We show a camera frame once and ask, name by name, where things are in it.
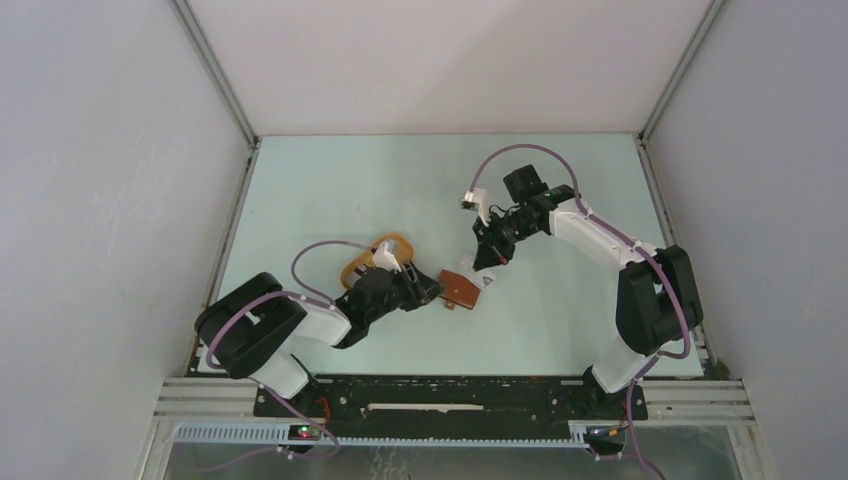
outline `glass panel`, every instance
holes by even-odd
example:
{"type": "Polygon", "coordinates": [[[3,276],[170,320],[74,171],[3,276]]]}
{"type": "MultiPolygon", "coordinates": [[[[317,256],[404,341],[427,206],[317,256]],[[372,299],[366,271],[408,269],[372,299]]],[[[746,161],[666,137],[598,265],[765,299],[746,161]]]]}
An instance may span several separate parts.
{"type": "MultiPolygon", "coordinates": [[[[675,480],[740,479],[727,430],[723,427],[641,428],[646,458],[675,480]]],[[[173,480],[567,480],[645,477],[635,460],[594,462],[579,449],[345,447],[327,460],[286,460],[264,453],[215,472],[186,467],[216,465],[257,447],[179,444],[168,466],[173,480]]],[[[628,445],[626,451],[632,453],[628,445]]]]}

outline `purple cable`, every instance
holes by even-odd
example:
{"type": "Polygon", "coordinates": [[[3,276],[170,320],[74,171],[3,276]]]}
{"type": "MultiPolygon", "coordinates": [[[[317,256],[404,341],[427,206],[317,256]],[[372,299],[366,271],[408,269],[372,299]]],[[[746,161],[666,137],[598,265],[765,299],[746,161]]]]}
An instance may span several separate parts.
{"type": "Polygon", "coordinates": [[[315,300],[314,298],[309,298],[305,295],[301,295],[299,293],[291,292],[291,291],[288,291],[288,290],[278,290],[276,292],[266,293],[265,295],[262,295],[261,297],[257,297],[255,299],[253,299],[250,303],[248,303],[247,305],[242,307],[242,309],[239,310],[238,312],[236,312],[235,315],[230,317],[230,319],[227,320],[224,323],[224,326],[222,326],[221,329],[218,330],[218,333],[212,338],[212,341],[209,343],[209,349],[206,351],[206,365],[209,365],[209,368],[221,370],[221,368],[222,368],[221,365],[218,364],[218,363],[215,363],[215,360],[212,358],[212,354],[218,348],[218,344],[221,343],[221,339],[224,338],[224,335],[226,335],[227,332],[229,332],[230,329],[233,328],[233,325],[235,325],[236,322],[238,322],[242,317],[247,315],[247,312],[249,312],[249,311],[253,310],[254,308],[258,307],[259,305],[267,302],[268,300],[273,300],[275,298],[280,298],[280,297],[287,297],[287,298],[294,297],[294,298],[302,300],[306,303],[316,305],[316,306],[319,306],[319,307],[324,307],[324,308],[332,306],[332,303],[328,305],[328,304],[321,302],[319,300],[315,300]]]}
{"type": "Polygon", "coordinates": [[[312,293],[313,295],[318,295],[319,297],[326,299],[328,302],[330,302],[330,305],[335,305],[336,301],[333,299],[333,297],[331,297],[331,296],[327,295],[326,293],[324,293],[320,290],[317,290],[315,288],[312,288],[309,285],[303,283],[300,280],[300,277],[298,277],[297,273],[295,273],[295,271],[294,271],[295,265],[297,265],[298,260],[300,260],[300,257],[302,257],[304,253],[312,250],[313,248],[321,247],[321,246],[324,246],[324,245],[347,245],[348,247],[360,248],[362,250],[369,250],[369,251],[372,250],[372,249],[371,249],[371,247],[367,247],[365,245],[362,245],[362,244],[359,244],[359,243],[356,243],[356,242],[348,242],[347,240],[324,240],[324,241],[315,242],[312,245],[309,245],[308,247],[301,250],[300,253],[295,255],[294,260],[292,260],[292,266],[291,266],[291,274],[292,274],[292,278],[294,279],[295,283],[300,285],[301,288],[303,288],[307,292],[312,293]]]}
{"type": "Polygon", "coordinates": [[[545,152],[548,155],[556,158],[559,161],[559,163],[561,163],[562,166],[564,166],[565,169],[568,170],[568,174],[569,174],[569,176],[571,176],[571,184],[572,184],[572,188],[574,189],[574,201],[577,204],[577,208],[580,210],[580,212],[583,213],[583,215],[586,215],[586,218],[595,222],[595,224],[599,225],[601,228],[608,231],[610,234],[615,235],[616,238],[621,240],[631,250],[633,250],[633,251],[637,252],[639,255],[641,255],[645,259],[645,261],[648,262],[648,265],[651,266],[651,268],[654,270],[654,272],[656,272],[657,277],[659,277],[659,279],[660,279],[660,283],[662,283],[662,286],[665,289],[665,291],[668,292],[668,296],[671,299],[671,305],[674,308],[674,313],[677,315],[677,322],[680,325],[680,331],[682,332],[683,351],[680,352],[680,353],[666,352],[664,350],[657,352],[656,356],[652,357],[648,361],[648,363],[645,364],[645,366],[636,374],[636,376],[633,378],[633,380],[630,381],[630,385],[627,387],[627,404],[626,404],[626,409],[625,409],[627,411],[627,421],[630,424],[630,434],[633,436],[633,450],[636,452],[635,457],[639,461],[639,465],[642,467],[642,470],[645,472],[645,476],[650,478],[651,475],[649,473],[648,468],[652,468],[659,474],[660,478],[665,479],[665,476],[663,476],[663,474],[659,471],[659,469],[656,467],[656,465],[652,464],[651,462],[645,460],[642,457],[642,452],[639,449],[639,442],[636,440],[635,426],[633,425],[633,409],[632,409],[632,405],[631,405],[631,400],[633,398],[633,389],[636,387],[637,381],[641,380],[642,377],[644,377],[645,374],[648,373],[648,371],[651,368],[653,368],[654,365],[656,365],[656,363],[659,361],[660,356],[674,358],[674,359],[683,359],[683,358],[688,357],[689,352],[692,350],[692,344],[691,344],[691,340],[689,338],[689,325],[686,323],[686,316],[683,314],[683,307],[681,307],[681,305],[680,305],[680,300],[677,298],[677,295],[674,292],[674,288],[671,286],[671,281],[668,279],[668,277],[663,272],[662,267],[657,263],[656,260],[654,260],[654,258],[647,251],[645,251],[644,248],[637,245],[636,242],[633,241],[632,238],[625,235],[624,232],[622,232],[621,230],[610,225],[604,219],[593,214],[586,207],[586,205],[583,204],[583,200],[580,196],[580,190],[577,186],[577,175],[574,173],[574,169],[571,168],[571,165],[569,165],[568,162],[566,162],[565,159],[560,154],[556,153],[555,151],[551,150],[550,148],[546,148],[546,147],[543,147],[541,145],[535,145],[535,144],[532,144],[532,143],[519,143],[519,144],[510,145],[510,146],[501,148],[500,150],[489,155],[485,160],[483,160],[483,163],[480,164],[480,168],[477,169],[477,173],[474,174],[474,179],[471,180],[471,185],[468,187],[468,191],[470,191],[470,192],[474,191],[474,188],[477,186],[477,181],[480,180],[480,175],[483,173],[483,169],[485,169],[486,166],[492,160],[495,159],[495,157],[497,157],[497,156],[499,156],[503,153],[509,152],[511,150],[517,150],[517,149],[520,149],[520,148],[529,148],[531,150],[539,150],[541,152],[545,152]]]}
{"type": "Polygon", "coordinates": [[[630,425],[630,437],[633,438],[633,451],[636,453],[636,460],[639,461],[639,465],[642,466],[642,470],[648,478],[651,478],[648,474],[648,466],[650,465],[650,462],[645,460],[645,457],[642,456],[642,450],[639,449],[639,440],[636,439],[636,426],[633,424],[633,390],[636,388],[636,383],[641,380],[646,373],[648,373],[648,370],[654,368],[654,365],[656,365],[658,361],[660,361],[660,357],[651,357],[651,359],[648,360],[648,363],[642,367],[642,370],[639,370],[639,372],[636,373],[633,380],[630,380],[630,385],[627,386],[627,398],[624,400],[624,404],[626,405],[624,410],[627,412],[627,424],[630,425]]]}
{"type": "MultiPolygon", "coordinates": [[[[236,312],[232,317],[230,317],[229,320],[224,322],[224,325],[221,327],[220,330],[218,330],[218,333],[215,334],[215,337],[212,338],[212,341],[209,342],[209,349],[206,352],[206,364],[209,365],[210,368],[220,370],[222,368],[221,365],[215,363],[215,361],[213,360],[212,357],[215,353],[215,350],[218,348],[218,345],[221,343],[221,339],[223,339],[224,336],[226,336],[227,332],[229,332],[230,329],[233,328],[233,325],[235,325],[236,322],[238,322],[241,318],[243,318],[247,314],[247,312],[253,310],[254,308],[258,307],[259,305],[262,305],[263,303],[265,303],[269,300],[273,300],[275,298],[282,298],[282,297],[297,298],[300,301],[304,301],[304,302],[307,302],[309,304],[317,305],[317,306],[324,307],[324,308],[332,307],[332,304],[328,305],[328,304],[321,302],[319,300],[315,300],[315,299],[309,298],[305,295],[300,295],[298,293],[291,292],[291,291],[288,291],[288,290],[278,290],[276,292],[266,293],[265,295],[262,295],[261,297],[257,297],[255,299],[253,299],[251,302],[249,302],[247,305],[242,307],[241,310],[236,312]]],[[[232,460],[229,460],[227,462],[224,462],[220,465],[215,465],[215,466],[211,466],[211,467],[201,467],[200,469],[194,469],[192,471],[213,472],[213,471],[216,471],[216,470],[221,470],[221,469],[227,468],[230,465],[233,465],[237,462],[240,462],[240,461],[242,461],[246,458],[252,457],[254,455],[258,455],[260,453],[270,452],[270,451],[278,451],[279,450],[281,452],[286,453],[286,455],[288,455],[290,457],[300,457],[300,458],[310,458],[310,459],[329,458],[329,457],[331,457],[331,456],[333,456],[333,455],[335,455],[336,453],[339,452],[339,450],[341,449],[341,445],[339,444],[338,439],[329,430],[327,430],[327,428],[325,426],[319,424],[318,422],[313,421],[311,418],[307,417],[306,415],[304,415],[303,413],[298,411],[288,401],[286,401],[286,399],[284,399],[279,393],[277,393],[273,389],[269,388],[268,386],[265,386],[265,390],[267,390],[268,393],[270,393],[271,396],[274,397],[275,400],[280,402],[280,404],[283,407],[285,407],[286,410],[291,412],[292,415],[294,415],[295,417],[303,420],[304,422],[308,423],[309,425],[312,425],[313,427],[320,430],[321,433],[324,436],[326,436],[328,439],[330,439],[331,442],[333,442],[333,446],[334,446],[333,451],[330,452],[330,453],[322,453],[320,455],[306,455],[306,454],[302,454],[302,453],[292,452],[291,450],[288,450],[288,449],[286,449],[282,446],[262,447],[262,448],[257,448],[256,450],[251,450],[251,451],[249,451],[249,452],[247,452],[247,453],[245,453],[241,456],[238,456],[238,457],[236,457],[232,460]]]]}
{"type": "Polygon", "coordinates": [[[489,155],[485,160],[483,160],[483,163],[480,164],[480,168],[477,169],[477,173],[474,174],[474,179],[471,180],[471,185],[468,187],[468,191],[469,192],[474,191],[474,187],[477,186],[477,181],[480,180],[480,175],[482,175],[483,170],[486,168],[486,166],[492,160],[495,159],[495,157],[498,157],[499,155],[506,153],[506,152],[509,152],[511,150],[517,150],[517,149],[520,149],[520,148],[528,148],[528,149],[531,149],[531,150],[539,150],[539,151],[545,152],[548,155],[559,160],[559,163],[561,163],[562,166],[565,167],[566,170],[568,170],[568,175],[571,177],[571,187],[574,189],[574,201],[577,203],[577,208],[580,209],[580,212],[583,213],[584,215],[586,215],[588,219],[595,222],[597,225],[599,225],[604,230],[608,231],[612,235],[615,235],[616,238],[621,240],[630,249],[637,252],[642,257],[644,257],[645,260],[648,262],[648,265],[650,265],[651,268],[654,269],[654,271],[657,273],[657,276],[660,279],[660,282],[662,283],[663,288],[665,288],[665,290],[667,292],[669,292],[668,296],[671,299],[671,305],[674,308],[674,313],[677,315],[677,321],[680,324],[680,330],[683,332],[683,351],[681,353],[672,353],[672,352],[660,351],[660,352],[657,352],[657,355],[675,358],[675,359],[682,359],[682,358],[688,357],[689,352],[692,349],[691,341],[689,339],[689,334],[688,334],[689,333],[689,326],[686,324],[686,316],[683,314],[683,308],[680,306],[680,300],[677,298],[677,295],[674,294],[674,289],[671,286],[671,282],[669,281],[668,277],[666,277],[665,273],[663,273],[662,267],[660,267],[660,265],[656,262],[656,260],[654,260],[654,258],[651,257],[651,255],[648,252],[646,252],[645,249],[643,249],[640,246],[637,246],[636,242],[634,242],[632,238],[628,237],[627,235],[624,234],[624,232],[620,231],[619,229],[617,229],[614,226],[607,223],[604,219],[594,215],[593,213],[591,213],[589,211],[589,209],[586,207],[586,205],[583,204],[583,199],[580,196],[580,189],[577,186],[577,175],[574,173],[574,169],[571,168],[571,165],[569,165],[568,162],[565,161],[565,159],[562,158],[562,156],[560,154],[556,153],[555,151],[551,150],[550,148],[543,147],[541,145],[535,145],[535,144],[532,144],[532,143],[518,143],[518,144],[515,144],[515,145],[510,145],[510,146],[501,148],[500,150],[489,155]]]}

